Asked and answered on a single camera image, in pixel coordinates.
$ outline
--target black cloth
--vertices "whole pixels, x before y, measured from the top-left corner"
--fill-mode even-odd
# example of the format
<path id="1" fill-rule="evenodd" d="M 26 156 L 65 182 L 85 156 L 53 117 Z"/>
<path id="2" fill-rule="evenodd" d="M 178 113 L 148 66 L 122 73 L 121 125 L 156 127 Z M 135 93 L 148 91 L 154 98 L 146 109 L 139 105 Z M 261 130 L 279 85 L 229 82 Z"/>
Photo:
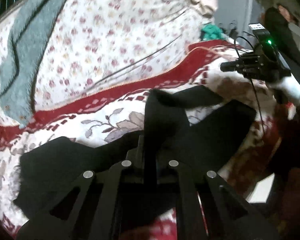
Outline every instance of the black cloth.
<path id="1" fill-rule="evenodd" d="M 221 102 L 220 96 L 204 86 L 175 94 L 152 90 L 146 102 L 144 131 L 127 133 L 97 148 L 60 137 L 23 154 L 20 192 L 14 203 L 32 218 L 82 172 L 105 171 L 124 160 L 127 151 L 137 147 L 141 134 L 146 156 L 168 153 L 198 172 L 217 171 L 237 151 L 256 115 L 254 109 L 233 100 L 190 126 L 185 109 Z"/>
<path id="2" fill-rule="evenodd" d="M 282 142 L 271 159 L 268 170 L 287 182 L 289 171 L 300 168 L 300 125 L 296 118 L 290 121 L 287 131 L 281 136 Z"/>
<path id="3" fill-rule="evenodd" d="M 276 8 L 271 7 L 266 11 L 265 27 L 270 32 L 279 51 L 300 66 L 300 51 L 289 29 L 289 23 Z"/>

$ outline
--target white floral sheet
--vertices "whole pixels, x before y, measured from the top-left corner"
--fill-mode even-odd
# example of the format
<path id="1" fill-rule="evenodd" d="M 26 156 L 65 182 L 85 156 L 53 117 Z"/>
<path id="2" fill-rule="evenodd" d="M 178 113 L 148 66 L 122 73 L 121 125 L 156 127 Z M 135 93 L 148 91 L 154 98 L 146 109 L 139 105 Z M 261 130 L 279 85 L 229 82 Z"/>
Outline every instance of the white floral sheet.
<path id="1" fill-rule="evenodd" d="M 249 81 L 238 73 L 220 71 L 222 62 L 236 57 L 234 49 L 225 47 L 225 44 L 224 41 L 193 44 L 189 46 L 187 57 L 170 70 L 151 78 L 103 89 L 53 110 L 37 111 L 33 122 L 24 129 L 0 125 L 0 220 L 3 226 L 15 236 L 27 221 L 22 211 L 12 203 L 18 195 L 18 164 L 23 153 L 60 136 L 98 147 L 124 133 L 143 129 L 145 103 L 150 89 L 164 89 L 174 93 L 205 85 L 223 96 L 225 102 L 237 99 L 257 109 Z M 267 156 L 270 158 L 279 141 L 274 118 L 276 103 L 263 83 L 255 82 L 255 86 L 266 133 L 263 134 L 260 117 L 257 115 L 238 153 L 220 171 L 241 194 L 247 191 L 263 171 L 265 159 Z M 217 107 L 220 106 L 187 111 L 189 121 L 197 123 Z M 166 234 L 165 232 L 176 236 L 173 210 L 156 223 L 153 226 L 157 229 L 150 230 L 154 239 L 161 239 L 159 236 Z"/>
<path id="2" fill-rule="evenodd" d="M 0 25 L 0 64 L 16 15 Z M 35 109 L 58 108 L 169 69 L 209 21 L 188 0 L 67 0 L 37 75 Z M 0 108 L 0 125 L 17 124 Z"/>

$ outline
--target leaf pattern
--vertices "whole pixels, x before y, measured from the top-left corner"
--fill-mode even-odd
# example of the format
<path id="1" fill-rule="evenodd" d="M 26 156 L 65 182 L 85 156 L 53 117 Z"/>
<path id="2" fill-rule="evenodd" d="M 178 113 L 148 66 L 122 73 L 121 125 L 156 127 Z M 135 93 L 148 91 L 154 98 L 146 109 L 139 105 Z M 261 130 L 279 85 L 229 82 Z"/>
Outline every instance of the leaf pattern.
<path id="1" fill-rule="evenodd" d="M 129 114 L 129 119 L 130 119 L 131 122 L 135 123 L 141 129 L 144 128 L 144 119 L 145 119 L 145 116 L 142 113 L 131 112 Z"/>
<path id="2" fill-rule="evenodd" d="M 140 130 L 140 127 L 138 125 L 136 125 L 135 123 L 130 122 L 128 120 L 124 120 L 124 121 L 118 122 L 117 123 L 117 127 L 119 127 L 119 128 L 127 128 L 129 131 L 135 131 L 136 129 Z"/>
<path id="3" fill-rule="evenodd" d="M 6 171 L 6 162 L 2 161 L 1 166 L 0 166 L 0 190 L 2 189 L 2 177 Z"/>
<path id="4" fill-rule="evenodd" d="M 92 130 L 91 129 L 87 130 L 85 133 L 86 138 L 89 138 L 91 135 L 92 135 Z"/>
<path id="5" fill-rule="evenodd" d="M 127 132 L 128 132 L 128 128 L 121 128 L 121 129 L 114 130 L 108 134 L 108 136 L 105 138 L 105 141 L 107 143 L 115 141 Z"/>
<path id="6" fill-rule="evenodd" d="M 35 144 L 34 143 L 31 143 L 30 145 L 29 145 L 29 149 L 30 150 L 33 150 L 35 148 Z"/>
<path id="7" fill-rule="evenodd" d="M 120 114 L 122 110 L 123 110 L 123 108 L 118 108 L 118 109 L 114 110 L 112 114 Z"/>
<path id="8" fill-rule="evenodd" d="M 87 123 L 91 123 L 92 121 L 91 120 L 83 120 L 83 121 L 81 121 L 81 123 L 83 123 L 83 124 L 87 124 Z"/>
<path id="9" fill-rule="evenodd" d="M 9 176 L 9 190 L 11 191 L 14 198 L 18 196 L 19 187 L 20 187 L 20 181 L 19 181 L 19 175 L 20 175 L 20 166 L 16 166 L 13 170 L 13 172 Z"/>
<path id="10" fill-rule="evenodd" d="M 110 131 L 112 131 L 113 129 L 114 129 L 114 127 L 110 127 L 110 128 L 108 128 L 108 129 L 103 130 L 102 133 L 110 132 Z"/>
<path id="11" fill-rule="evenodd" d="M 11 152 L 11 154 L 12 155 L 17 155 L 17 154 L 23 154 L 25 152 L 25 150 L 24 150 L 24 148 L 20 148 L 20 149 L 18 149 L 18 148 L 14 148 L 13 150 L 12 150 L 12 152 Z"/>

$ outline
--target hand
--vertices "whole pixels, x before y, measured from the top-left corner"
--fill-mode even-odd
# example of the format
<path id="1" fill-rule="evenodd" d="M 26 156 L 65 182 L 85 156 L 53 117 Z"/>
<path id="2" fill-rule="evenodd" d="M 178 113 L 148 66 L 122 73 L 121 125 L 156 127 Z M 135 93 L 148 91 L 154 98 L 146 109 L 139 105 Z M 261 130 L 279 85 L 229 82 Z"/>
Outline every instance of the hand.
<path id="1" fill-rule="evenodd" d="M 291 74 L 291 77 L 284 77 L 278 82 L 267 83 L 269 89 L 276 89 L 288 98 L 295 106 L 300 106 L 300 84 Z"/>

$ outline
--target green cloth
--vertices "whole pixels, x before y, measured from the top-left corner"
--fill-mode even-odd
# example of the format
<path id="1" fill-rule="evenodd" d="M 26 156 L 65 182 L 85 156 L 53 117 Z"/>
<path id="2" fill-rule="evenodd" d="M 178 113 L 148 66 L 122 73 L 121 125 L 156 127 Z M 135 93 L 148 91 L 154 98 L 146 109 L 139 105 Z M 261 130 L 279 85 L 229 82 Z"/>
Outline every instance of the green cloth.
<path id="1" fill-rule="evenodd" d="M 8 54 L 0 66 L 0 106 L 22 125 L 27 125 L 33 116 L 37 73 L 65 2 L 27 0 L 10 30 Z"/>
<path id="2" fill-rule="evenodd" d="M 214 25 L 214 24 L 207 24 L 201 29 L 202 41 L 211 41 L 211 40 L 225 40 L 225 35 L 223 34 L 222 30 Z"/>

